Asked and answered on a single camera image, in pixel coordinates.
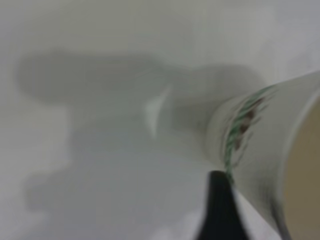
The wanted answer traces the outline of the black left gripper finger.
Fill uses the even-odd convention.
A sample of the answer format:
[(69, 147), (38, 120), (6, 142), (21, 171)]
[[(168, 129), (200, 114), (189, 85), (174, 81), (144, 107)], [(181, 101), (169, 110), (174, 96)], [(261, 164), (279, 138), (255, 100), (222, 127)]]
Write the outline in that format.
[(208, 175), (207, 198), (204, 218), (197, 240), (248, 240), (232, 186), (223, 171), (211, 171)]

